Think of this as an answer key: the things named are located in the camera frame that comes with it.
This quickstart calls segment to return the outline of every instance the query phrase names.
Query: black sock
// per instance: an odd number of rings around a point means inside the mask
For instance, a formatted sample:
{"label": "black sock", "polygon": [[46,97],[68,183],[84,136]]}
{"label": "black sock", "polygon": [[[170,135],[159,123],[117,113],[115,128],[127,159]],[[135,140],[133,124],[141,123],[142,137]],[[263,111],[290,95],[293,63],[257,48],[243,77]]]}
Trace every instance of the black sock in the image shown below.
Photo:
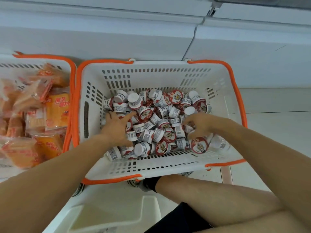
{"label": "black sock", "polygon": [[144,187],[153,190],[156,192],[156,184],[158,183],[158,180],[161,178],[161,176],[146,178],[143,180],[142,184]]}

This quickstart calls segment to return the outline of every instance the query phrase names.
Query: black shorts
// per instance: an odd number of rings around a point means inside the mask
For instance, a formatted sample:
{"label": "black shorts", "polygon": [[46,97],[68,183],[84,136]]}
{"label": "black shorts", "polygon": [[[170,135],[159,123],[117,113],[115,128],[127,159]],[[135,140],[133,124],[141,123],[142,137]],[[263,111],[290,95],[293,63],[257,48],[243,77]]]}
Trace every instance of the black shorts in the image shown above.
{"label": "black shorts", "polygon": [[210,228],[212,226],[188,204],[181,203],[145,233],[192,233]]}

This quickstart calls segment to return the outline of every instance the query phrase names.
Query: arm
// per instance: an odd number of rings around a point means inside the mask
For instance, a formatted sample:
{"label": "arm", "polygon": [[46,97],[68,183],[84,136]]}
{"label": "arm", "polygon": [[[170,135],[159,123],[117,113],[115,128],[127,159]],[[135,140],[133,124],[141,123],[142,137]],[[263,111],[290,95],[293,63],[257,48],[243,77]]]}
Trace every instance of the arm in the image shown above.
{"label": "arm", "polygon": [[311,229],[311,159],[236,122],[198,113],[184,123],[197,124],[189,139],[216,133],[254,168],[263,182],[294,215]]}
{"label": "arm", "polygon": [[76,148],[0,184],[0,232],[41,233],[63,208],[78,184],[114,146],[132,146],[125,137],[127,121],[106,114],[106,125]]}

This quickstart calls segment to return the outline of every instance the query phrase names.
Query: basket rim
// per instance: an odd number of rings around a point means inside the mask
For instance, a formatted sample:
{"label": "basket rim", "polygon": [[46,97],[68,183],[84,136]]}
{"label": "basket rim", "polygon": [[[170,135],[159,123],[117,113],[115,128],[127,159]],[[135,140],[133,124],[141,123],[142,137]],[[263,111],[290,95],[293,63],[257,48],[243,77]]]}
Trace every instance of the basket rim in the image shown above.
{"label": "basket rim", "polygon": [[[240,90],[235,82],[235,77],[233,74],[233,70],[231,66],[224,61],[219,61],[219,60],[197,60],[197,61],[192,61],[191,59],[186,61],[188,64],[201,64],[201,63],[209,63],[209,64],[221,64],[223,65],[229,73],[230,80],[232,87],[235,92],[235,96],[238,102],[239,110],[240,110],[240,115],[241,115],[241,120],[242,120],[242,125],[247,128],[247,118],[246,118],[246,112],[244,108],[244,103],[243,99],[240,93]],[[87,60],[82,62],[79,67],[77,68],[76,71],[76,90],[74,92],[74,98],[76,100],[73,103],[73,113],[72,113],[72,141],[73,141],[73,146],[76,147],[80,143],[80,137],[79,137],[79,105],[80,105],[80,98],[81,98],[81,89],[82,89],[82,72],[86,66],[89,64],[94,64],[94,63],[117,63],[117,64],[133,64],[134,61],[129,60],[129,61],[123,61],[123,60],[117,60],[117,59],[95,59],[95,60]],[[205,167],[212,167],[212,166],[229,166],[233,164],[239,164],[246,162],[245,159],[239,159],[231,162],[225,162],[225,163],[208,163],[205,165]],[[137,177],[142,177],[141,174],[135,174],[135,175],[130,175],[130,176],[124,176],[120,178],[113,178],[113,179],[103,179],[103,180],[90,180],[87,178],[84,178],[82,180],[83,184],[87,185],[92,185],[92,184],[109,184],[109,183],[116,183],[120,181],[125,181],[125,180],[130,180],[133,178]]]}
{"label": "basket rim", "polygon": [[28,59],[51,59],[51,60],[61,60],[61,61],[66,61],[70,65],[70,77],[69,77],[69,88],[70,88],[70,93],[69,93],[69,98],[70,98],[70,106],[69,106],[69,120],[68,120],[68,127],[66,130],[66,135],[65,135],[65,140],[64,140],[64,145],[63,145],[63,150],[62,152],[65,153],[66,151],[69,150],[70,142],[72,139],[72,116],[71,116],[71,111],[72,111],[72,106],[74,104],[73,101],[73,95],[76,89],[75,85],[75,79],[76,79],[76,64],[67,57],[60,56],[60,55],[46,55],[46,54],[23,54],[19,51],[16,51],[16,54],[12,54],[15,58],[28,58]]}

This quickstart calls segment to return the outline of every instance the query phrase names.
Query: shopping basket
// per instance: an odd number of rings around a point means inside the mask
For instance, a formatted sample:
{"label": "shopping basket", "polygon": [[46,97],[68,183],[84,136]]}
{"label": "shopping basket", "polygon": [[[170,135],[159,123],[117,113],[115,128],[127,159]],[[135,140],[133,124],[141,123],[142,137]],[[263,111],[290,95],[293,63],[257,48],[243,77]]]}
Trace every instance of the shopping basket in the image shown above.
{"label": "shopping basket", "polygon": [[[16,52],[13,55],[0,55],[0,78],[17,79],[21,75],[36,73],[45,63],[51,64],[58,70],[69,73],[70,79],[70,100],[72,104],[75,90],[76,65],[66,57],[58,55],[25,55]],[[24,85],[16,80],[17,85],[23,89]],[[69,122],[66,131],[63,152],[68,151],[71,141],[71,107],[69,108]]]}
{"label": "shopping basket", "polygon": [[[240,115],[237,122],[247,126],[243,101],[235,83],[233,71],[226,62],[201,61],[120,61],[89,60],[77,69],[76,91],[72,113],[73,145],[98,134],[105,117],[103,100],[111,98],[118,89],[140,92],[158,88],[164,92],[179,89],[196,90],[212,106],[212,114],[228,117],[227,105]],[[144,179],[228,166],[245,160],[233,148],[227,151],[209,148],[203,155],[192,151],[177,151],[163,156],[150,155],[136,160],[110,162],[106,156],[87,173],[84,184],[105,184],[123,180]]]}

